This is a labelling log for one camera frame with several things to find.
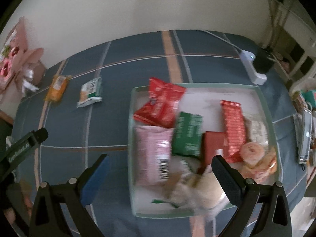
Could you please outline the pink paper flower bouquet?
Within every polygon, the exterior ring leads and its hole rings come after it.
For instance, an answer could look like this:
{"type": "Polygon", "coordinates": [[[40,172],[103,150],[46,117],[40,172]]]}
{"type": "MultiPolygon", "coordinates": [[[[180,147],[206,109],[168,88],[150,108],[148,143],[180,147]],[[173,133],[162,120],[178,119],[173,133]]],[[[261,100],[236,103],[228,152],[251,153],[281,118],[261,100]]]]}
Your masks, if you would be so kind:
{"type": "Polygon", "coordinates": [[[1,103],[17,102],[28,91],[36,93],[46,68],[41,62],[44,49],[29,49],[25,18],[9,32],[1,50],[1,103]]]}

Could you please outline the orange cake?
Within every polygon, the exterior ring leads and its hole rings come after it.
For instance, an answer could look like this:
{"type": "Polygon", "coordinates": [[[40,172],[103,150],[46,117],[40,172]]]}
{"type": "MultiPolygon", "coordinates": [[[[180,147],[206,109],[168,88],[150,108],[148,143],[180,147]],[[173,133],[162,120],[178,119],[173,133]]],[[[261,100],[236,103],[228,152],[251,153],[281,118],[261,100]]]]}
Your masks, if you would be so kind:
{"type": "Polygon", "coordinates": [[[55,75],[44,100],[49,102],[59,102],[63,97],[70,79],[70,75],[55,75]]]}

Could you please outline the red patterned wafer bar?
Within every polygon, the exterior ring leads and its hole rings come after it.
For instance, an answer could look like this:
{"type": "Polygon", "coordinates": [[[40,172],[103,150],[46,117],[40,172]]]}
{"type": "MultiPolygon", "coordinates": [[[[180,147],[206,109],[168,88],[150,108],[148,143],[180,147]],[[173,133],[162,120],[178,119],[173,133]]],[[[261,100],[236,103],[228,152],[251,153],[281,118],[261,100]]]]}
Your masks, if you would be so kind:
{"type": "Polygon", "coordinates": [[[224,159],[228,163],[241,162],[239,154],[242,145],[246,143],[246,129],[240,103],[221,100],[223,123],[227,140],[224,159]]]}

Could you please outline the red flower print snack bag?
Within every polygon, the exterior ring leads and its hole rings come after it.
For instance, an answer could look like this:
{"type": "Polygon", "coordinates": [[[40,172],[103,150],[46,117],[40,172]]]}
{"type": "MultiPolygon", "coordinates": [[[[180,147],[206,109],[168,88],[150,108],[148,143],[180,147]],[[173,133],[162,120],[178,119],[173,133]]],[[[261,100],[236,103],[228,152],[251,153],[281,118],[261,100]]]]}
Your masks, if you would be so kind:
{"type": "Polygon", "coordinates": [[[145,125],[173,128],[176,121],[178,101],[147,102],[133,114],[133,119],[145,125]]]}

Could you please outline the white snack bag red letters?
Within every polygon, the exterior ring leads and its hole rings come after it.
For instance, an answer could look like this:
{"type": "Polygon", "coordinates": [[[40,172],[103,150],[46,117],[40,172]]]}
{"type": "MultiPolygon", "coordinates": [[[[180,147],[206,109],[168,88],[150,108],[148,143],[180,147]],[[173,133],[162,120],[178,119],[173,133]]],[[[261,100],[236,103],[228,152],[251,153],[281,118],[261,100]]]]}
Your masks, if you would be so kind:
{"type": "Polygon", "coordinates": [[[162,184],[162,198],[155,198],[151,202],[168,204],[175,209],[202,209],[202,198],[197,185],[204,172],[205,167],[198,159],[172,156],[168,180],[162,184]]]}

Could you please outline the dark red flat packet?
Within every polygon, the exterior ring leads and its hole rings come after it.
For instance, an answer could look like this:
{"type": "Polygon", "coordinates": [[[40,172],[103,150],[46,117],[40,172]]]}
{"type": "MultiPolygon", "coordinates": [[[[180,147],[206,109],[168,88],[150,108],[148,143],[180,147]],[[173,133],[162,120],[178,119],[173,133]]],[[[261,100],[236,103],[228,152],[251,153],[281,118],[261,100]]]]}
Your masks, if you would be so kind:
{"type": "Polygon", "coordinates": [[[202,134],[199,174],[203,174],[206,167],[211,165],[216,155],[228,156],[228,140],[224,132],[206,131],[202,134]]]}

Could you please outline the pink round cookie pack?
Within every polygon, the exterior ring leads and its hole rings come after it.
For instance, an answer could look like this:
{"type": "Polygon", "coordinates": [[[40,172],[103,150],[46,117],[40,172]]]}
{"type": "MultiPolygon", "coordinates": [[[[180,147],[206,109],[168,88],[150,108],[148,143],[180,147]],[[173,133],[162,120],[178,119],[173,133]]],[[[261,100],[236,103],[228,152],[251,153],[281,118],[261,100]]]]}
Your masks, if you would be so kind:
{"type": "Polygon", "coordinates": [[[241,146],[239,154],[249,168],[254,168],[264,157],[265,150],[263,146],[256,142],[248,142],[241,146]]]}

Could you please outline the round bun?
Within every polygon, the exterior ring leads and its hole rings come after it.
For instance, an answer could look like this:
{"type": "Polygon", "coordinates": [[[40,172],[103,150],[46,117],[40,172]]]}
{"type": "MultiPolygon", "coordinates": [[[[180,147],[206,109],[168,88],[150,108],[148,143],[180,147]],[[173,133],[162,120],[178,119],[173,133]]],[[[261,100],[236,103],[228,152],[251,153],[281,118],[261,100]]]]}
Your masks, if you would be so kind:
{"type": "Polygon", "coordinates": [[[202,209],[191,209],[195,215],[205,216],[208,221],[215,219],[229,203],[228,198],[213,172],[204,173],[197,185],[202,198],[202,209]]]}

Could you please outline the brown pastry in clear wrap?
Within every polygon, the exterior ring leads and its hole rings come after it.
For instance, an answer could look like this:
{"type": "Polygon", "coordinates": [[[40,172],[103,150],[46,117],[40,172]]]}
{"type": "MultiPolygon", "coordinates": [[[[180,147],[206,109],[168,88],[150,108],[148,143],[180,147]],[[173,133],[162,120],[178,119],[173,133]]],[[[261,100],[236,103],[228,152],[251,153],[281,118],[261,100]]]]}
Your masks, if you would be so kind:
{"type": "Polygon", "coordinates": [[[244,116],[246,129],[246,143],[256,142],[263,146],[265,150],[264,157],[254,168],[249,168],[246,164],[243,172],[245,178],[252,178],[257,183],[265,183],[269,176],[277,170],[277,155],[274,146],[269,145],[268,130],[263,121],[258,117],[244,116]]]}

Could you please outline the shallow pale green tray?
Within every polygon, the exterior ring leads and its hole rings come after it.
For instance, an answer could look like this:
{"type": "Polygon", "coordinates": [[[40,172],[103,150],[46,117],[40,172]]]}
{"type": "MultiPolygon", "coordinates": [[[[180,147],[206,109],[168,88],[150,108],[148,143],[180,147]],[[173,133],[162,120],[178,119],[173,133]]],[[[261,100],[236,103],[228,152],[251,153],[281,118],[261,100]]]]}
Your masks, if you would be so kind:
{"type": "MultiPolygon", "coordinates": [[[[224,122],[221,112],[221,100],[238,102],[243,115],[265,123],[268,146],[278,151],[271,113],[263,93],[257,86],[224,83],[185,83],[184,96],[179,102],[178,111],[198,114],[203,117],[202,130],[222,132],[224,122]]],[[[136,184],[137,177],[137,136],[135,132],[139,122],[133,114],[149,100],[149,87],[135,87],[131,93],[128,131],[128,172],[132,213],[136,217],[149,219],[175,219],[198,215],[188,205],[174,208],[170,204],[154,204],[154,199],[162,200],[162,186],[142,187],[136,184]]]]}

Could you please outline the black plug adapter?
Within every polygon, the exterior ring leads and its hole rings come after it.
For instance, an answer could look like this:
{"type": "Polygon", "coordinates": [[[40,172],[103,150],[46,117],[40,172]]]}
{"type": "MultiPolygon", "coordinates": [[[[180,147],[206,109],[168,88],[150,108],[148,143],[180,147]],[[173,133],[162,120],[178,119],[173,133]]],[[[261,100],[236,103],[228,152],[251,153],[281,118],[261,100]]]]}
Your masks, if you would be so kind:
{"type": "Polygon", "coordinates": [[[274,65],[273,55],[265,49],[259,48],[252,64],[257,73],[266,74],[274,65]]]}

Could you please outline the white power strip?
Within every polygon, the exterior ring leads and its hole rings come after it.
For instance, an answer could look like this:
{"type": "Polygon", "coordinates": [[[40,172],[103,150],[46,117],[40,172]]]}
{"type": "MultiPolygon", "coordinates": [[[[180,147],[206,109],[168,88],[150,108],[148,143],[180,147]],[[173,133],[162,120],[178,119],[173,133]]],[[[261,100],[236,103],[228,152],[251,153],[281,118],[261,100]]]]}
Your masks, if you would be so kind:
{"type": "Polygon", "coordinates": [[[263,85],[267,81],[267,76],[265,74],[258,73],[254,68],[253,61],[256,56],[252,52],[242,50],[239,54],[239,58],[253,84],[263,85]]]}

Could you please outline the pink snack packet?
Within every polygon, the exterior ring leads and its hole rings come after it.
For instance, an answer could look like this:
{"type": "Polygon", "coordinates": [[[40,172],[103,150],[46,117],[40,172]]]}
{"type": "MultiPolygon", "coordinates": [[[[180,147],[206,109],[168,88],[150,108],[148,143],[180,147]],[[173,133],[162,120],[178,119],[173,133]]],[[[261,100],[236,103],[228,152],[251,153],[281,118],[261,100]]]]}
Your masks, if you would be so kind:
{"type": "Polygon", "coordinates": [[[159,126],[135,127],[137,140],[136,185],[154,186],[168,180],[173,132],[172,128],[159,126]]]}

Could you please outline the tall red snack bag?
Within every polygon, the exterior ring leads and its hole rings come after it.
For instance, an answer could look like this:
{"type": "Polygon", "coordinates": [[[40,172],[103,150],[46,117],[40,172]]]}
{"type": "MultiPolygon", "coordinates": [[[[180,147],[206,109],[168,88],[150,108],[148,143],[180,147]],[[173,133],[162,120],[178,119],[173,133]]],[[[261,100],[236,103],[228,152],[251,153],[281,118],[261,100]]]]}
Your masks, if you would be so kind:
{"type": "Polygon", "coordinates": [[[155,104],[157,101],[180,101],[186,92],[186,88],[166,83],[161,79],[151,77],[150,78],[150,102],[155,104]]]}

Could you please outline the silver metal object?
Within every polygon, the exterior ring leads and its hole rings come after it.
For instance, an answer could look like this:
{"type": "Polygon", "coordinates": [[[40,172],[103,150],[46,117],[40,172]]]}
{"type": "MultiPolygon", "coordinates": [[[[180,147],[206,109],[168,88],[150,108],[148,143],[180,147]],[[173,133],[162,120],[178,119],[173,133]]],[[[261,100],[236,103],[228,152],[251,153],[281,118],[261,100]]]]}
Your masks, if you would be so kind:
{"type": "Polygon", "coordinates": [[[312,113],[309,109],[304,108],[302,111],[302,132],[298,150],[298,162],[305,165],[309,158],[309,150],[312,135],[312,113]]]}

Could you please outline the green snack packet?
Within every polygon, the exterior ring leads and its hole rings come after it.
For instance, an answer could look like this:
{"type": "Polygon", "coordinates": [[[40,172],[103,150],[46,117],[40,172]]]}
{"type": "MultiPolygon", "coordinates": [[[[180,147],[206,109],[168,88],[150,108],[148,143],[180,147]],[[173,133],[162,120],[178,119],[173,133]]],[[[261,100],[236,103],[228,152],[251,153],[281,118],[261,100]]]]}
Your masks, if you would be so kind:
{"type": "Polygon", "coordinates": [[[200,157],[202,120],[201,115],[183,111],[179,113],[172,137],[171,152],[173,155],[200,157]]]}

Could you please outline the green white cracker packet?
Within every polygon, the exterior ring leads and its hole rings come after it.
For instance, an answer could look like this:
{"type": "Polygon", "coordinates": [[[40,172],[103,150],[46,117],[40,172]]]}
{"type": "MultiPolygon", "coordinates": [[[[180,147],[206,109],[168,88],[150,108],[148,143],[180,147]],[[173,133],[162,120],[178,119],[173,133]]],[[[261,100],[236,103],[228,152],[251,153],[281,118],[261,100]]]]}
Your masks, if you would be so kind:
{"type": "Polygon", "coordinates": [[[83,108],[102,101],[102,79],[101,77],[94,78],[80,89],[80,97],[77,102],[77,108],[83,108]]]}

